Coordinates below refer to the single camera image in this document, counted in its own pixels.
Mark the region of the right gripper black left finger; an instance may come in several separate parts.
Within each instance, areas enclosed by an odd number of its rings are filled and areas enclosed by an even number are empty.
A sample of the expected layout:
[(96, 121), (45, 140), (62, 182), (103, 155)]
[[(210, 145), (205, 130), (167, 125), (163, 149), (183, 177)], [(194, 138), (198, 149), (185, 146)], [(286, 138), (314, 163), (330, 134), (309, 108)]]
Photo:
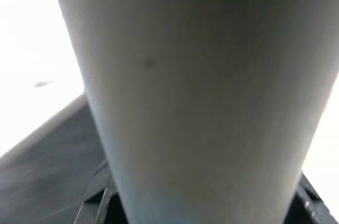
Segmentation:
[(124, 224), (127, 218), (107, 160), (93, 174), (74, 223)]

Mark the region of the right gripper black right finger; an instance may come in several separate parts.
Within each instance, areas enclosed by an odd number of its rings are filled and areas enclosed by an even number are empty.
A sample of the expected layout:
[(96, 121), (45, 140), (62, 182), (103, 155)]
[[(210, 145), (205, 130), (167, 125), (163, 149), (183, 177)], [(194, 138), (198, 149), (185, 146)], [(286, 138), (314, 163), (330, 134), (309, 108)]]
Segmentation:
[(311, 185), (304, 173), (301, 174), (289, 210), (284, 219), (285, 224), (338, 223), (328, 207)]

